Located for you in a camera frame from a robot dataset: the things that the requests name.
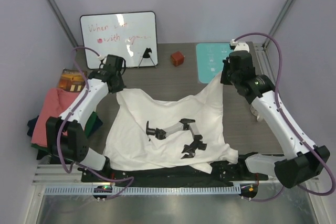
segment whiteboard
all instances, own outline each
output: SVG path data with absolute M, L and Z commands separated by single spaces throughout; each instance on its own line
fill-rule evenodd
M 154 12 L 83 15 L 80 26 L 84 46 L 101 55 L 117 55 L 126 60 L 127 67 L 137 67 L 146 48 L 151 48 L 151 59 L 158 64 Z M 85 53 L 88 68 L 99 68 L 97 55 Z M 151 59 L 143 59 L 140 67 L 154 67 Z

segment whiteboard frame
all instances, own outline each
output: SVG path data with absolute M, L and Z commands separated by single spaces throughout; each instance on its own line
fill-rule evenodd
M 97 13 L 97 14 L 84 14 L 84 15 L 81 15 L 79 17 L 79 24 L 80 24 L 80 31 L 81 31 L 81 34 L 82 34 L 82 40 L 83 40 L 83 45 L 85 46 L 84 44 L 84 36 L 83 36 L 83 28 L 82 28 L 82 23 L 81 23 L 81 19 L 82 17 L 85 17 L 85 16 L 103 16 L 103 15 L 116 15 L 116 14 L 135 14 L 135 13 L 153 13 L 154 14 L 154 24 L 155 24 L 155 40 L 156 40 L 156 55 L 157 55 L 157 64 L 156 65 L 153 65 L 153 67 L 156 67 L 158 64 L 159 64 L 159 55 L 157 53 L 157 43 L 158 43 L 158 27 L 156 25 L 156 13 L 153 11 L 153 10 L 145 10 L 145 11 L 139 11 L 139 12 L 124 12 L 124 13 Z M 85 62 L 86 62 L 86 67 L 90 70 L 93 70 L 94 68 L 89 68 L 88 66 L 88 61 L 87 61 L 87 56 L 86 56 L 86 50 L 84 50 L 84 54 L 85 54 Z

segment white ruler strip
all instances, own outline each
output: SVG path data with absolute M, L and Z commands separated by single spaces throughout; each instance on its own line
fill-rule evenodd
M 44 195 L 114 195 L 123 187 L 112 187 L 112 193 L 95 192 L 97 185 L 64 185 L 46 186 Z M 209 194 L 240 194 L 240 185 L 232 187 L 208 187 L 208 188 L 148 188 L 130 187 L 123 195 L 209 195 Z

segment orange box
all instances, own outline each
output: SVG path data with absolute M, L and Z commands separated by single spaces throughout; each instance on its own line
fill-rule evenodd
M 177 67 L 178 65 L 181 65 L 184 62 L 184 55 L 180 51 L 177 51 L 172 55 L 170 55 L 170 61 L 174 66 Z

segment folded cloth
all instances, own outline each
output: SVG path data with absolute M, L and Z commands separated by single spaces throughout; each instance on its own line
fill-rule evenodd
M 140 89 L 124 89 L 117 93 L 120 105 L 106 141 L 104 155 L 117 170 L 147 170 L 190 165 L 211 173 L 211 162 L 227 160 L 237 163 L 238 152 L 225 144 L 223 137 L 223 86 L 219 73 L 199 94 L 176 102 L 153 100 Z M 185 144 L 191 144 L 190 131 L 179 131 L 164 140 L 147 136 L 150 128 L 164 129 L 182 118 L 195 119 L 207 144 L 205 151 L 196 150 L 194 158 L 181 159 Z
M 48 91 L 41 113 L 36 122 L 32 144 L 47 147 L 46 122 L 49 117 L 59 117 L 79 95 L 75 92 L 67 92 L 63 89 L 52 88 Z

